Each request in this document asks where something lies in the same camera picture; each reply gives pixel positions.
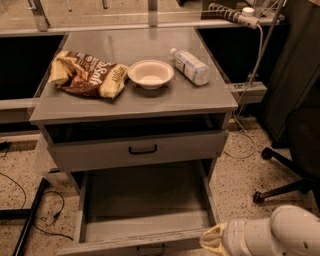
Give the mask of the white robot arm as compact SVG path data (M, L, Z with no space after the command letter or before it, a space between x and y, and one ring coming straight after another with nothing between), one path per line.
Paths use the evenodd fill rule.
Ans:
M320 256L320 218L283 205L268 218L219 223L201 235L200 245L215 256Z

